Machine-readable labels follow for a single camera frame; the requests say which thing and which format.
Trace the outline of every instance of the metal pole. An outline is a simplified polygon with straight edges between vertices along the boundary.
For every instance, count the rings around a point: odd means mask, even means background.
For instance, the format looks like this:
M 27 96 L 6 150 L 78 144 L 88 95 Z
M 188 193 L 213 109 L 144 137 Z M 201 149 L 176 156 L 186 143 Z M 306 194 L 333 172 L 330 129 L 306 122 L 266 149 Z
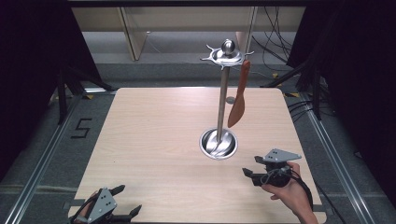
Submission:
M 224 67 L 221 71 L 221 86 L 220 86 L 220 99 L 219 99 L 219 116 L 218 116 L 218 144 L 221 142 L 222 126 L 224 121 L 225 99 L 227 97 L 228 76 L 230 75 L 230 67 Z

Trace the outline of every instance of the wooden table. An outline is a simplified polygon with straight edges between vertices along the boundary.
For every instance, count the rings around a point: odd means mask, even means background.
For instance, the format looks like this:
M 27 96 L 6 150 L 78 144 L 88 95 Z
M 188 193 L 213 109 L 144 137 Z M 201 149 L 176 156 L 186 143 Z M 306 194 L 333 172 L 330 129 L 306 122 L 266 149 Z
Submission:
M 235 93 L 236 88 L 228 89 L 228 95 Z M 123 184 L 114 214 L 143 204 L 136 222 L 298 223 L 242 172 L 246 167 L 265 173 L 254 156 L 274 147 L 301 154 L 303 179 L 314 204 L 321 204 L 283 95 L 278 89 L 247 88 L 245 100 L 245 115 L 231 128 L 238 149 L 217 161 L 201 151 L 199 138 L 217 126 L 219 88 L 118 90 L 76 199 Z M 231 108 L 226 105 L 224 120 Z M 69 216 L 76 211 L 73 207 Z M 326 220 L 325 213 L 316 215 L 319 222 Z

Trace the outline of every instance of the metal bowl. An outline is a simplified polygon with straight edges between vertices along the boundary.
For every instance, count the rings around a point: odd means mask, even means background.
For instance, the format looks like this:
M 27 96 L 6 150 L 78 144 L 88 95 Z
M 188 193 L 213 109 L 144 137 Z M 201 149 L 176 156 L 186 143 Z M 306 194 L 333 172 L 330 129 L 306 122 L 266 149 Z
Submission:
M 217 132 L 217 128 L 212 128 L 204 132 L 199 140 L 200 148 L 211 159 L 228 159 L 236 152 L 238 141 L 231 131 L 223 129 L 221 141 L 218 144 Z

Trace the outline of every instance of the floor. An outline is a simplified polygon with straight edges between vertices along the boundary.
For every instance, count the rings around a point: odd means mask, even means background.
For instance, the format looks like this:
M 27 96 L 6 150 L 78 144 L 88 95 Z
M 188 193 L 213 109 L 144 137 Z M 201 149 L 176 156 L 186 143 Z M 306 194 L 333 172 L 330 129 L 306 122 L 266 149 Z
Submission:
M 254 34 L 262 45 L 267 41 L 266 35 L 270 33 Z M 102 79 L 114 87 L 218 86 L 219 67 L 200 59 L 210 52 L 206 44 L 219 48 L 225 39 L 236 39 L 234 33 L 148 33 L 139 61 L 132 62 L 123 33 L 84 33 L 84 36 Z M 286 42 L 292 44 L 294 36 L 295 33 L 282 33 L 287 48 L 290 46 Z M 277 45 L 282 44 L 277 36 L 272 39 Z M 282 48 L 273 43 L 267 47 L 286 59 Z M 257 42 L 252 41 L 250 50 L 254 54 L 248 56 L 252 62 L 249 87 L 259 88 L 290 70 L 282 60 L 270 53 L 263 54 Z M 395 208 L 364 161 L 354 153 L 356 148 L 329 99 L 322 98 L 322 121 L 316 120 L 310 104 L 304 104 L 310 99 L 310 92 L 297 92 L 294 88 L 298 77 L 278 88 L 285 93 L 313 177 L 318 188 L 323 189 L 319 192 L 328 215 L 326 223 L 343 223 L 342 219 L 345 223 L 396 223 Z M 237 80 L 235 67 L 230 85 L 236 86 Z M 84 85 L 94 87 L 91 83 Z M 25 200 L 15 223 L 66 223 L 68 207 L 114 98 L 113 93 L 82 98 L 68 95 L 69 117 L 64 126 L 57 125 L 59 108 L 54 95 L 31 144 L 0 183 L 0 222 L 6 222 L 14 205 Z M 87 136 L 82 137 L 77 127 L 88 127 Z M 60 136 L 58 139 L 54 139 L 56 134 Z M 37 171 L 38 164 L 42 164 L 41 171 Z M 32 193 L 21 197 L 29 185 L 33 185 Z M 360 206 L 364 206 L 364 211 L 360 211 Z

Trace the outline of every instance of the person's hand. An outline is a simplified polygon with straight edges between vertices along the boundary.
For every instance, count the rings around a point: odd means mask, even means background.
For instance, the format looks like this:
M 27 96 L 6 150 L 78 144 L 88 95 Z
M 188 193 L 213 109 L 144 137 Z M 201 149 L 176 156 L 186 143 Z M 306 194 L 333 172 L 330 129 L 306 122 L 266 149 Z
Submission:
M 96 194 L 97 194 L 97 191 L 94 192 L 94 193 L 91 195 L 91 197 L 95 196 Z M 79 217 L 85 217 L 85 216 L 87 216 L 88 210 L 90 209 L 91 206 L 92 206 L 92 202 L 88 203 L 88 204 L 81 210 L 81 212 L 78 214 L 78 216 L 79 216 Z M 86 222 L 76 219 L 76 220 L 74 220 L 73 223 L 79 224 L 79 223 L 86 223 Z
M 293 170 L 296 174 L 300 175 L 299 164 L 288 161 L 288 166 L 290 166 L 291 170 Z M 290 182 L 283 188 L 265 184 L 262 185 L 262 189 L 273 193 L 274 195 L 271 196 L 271 199 L 280 199 L 283 204 L 285 204 L 293 212 L 293 214 L 300 219 L 302 223 L 318 223 L 317 218 L 311 210 L 308 197 L 306 196 L 303 187 L 301 187 L 296 180 L 291 179 Z

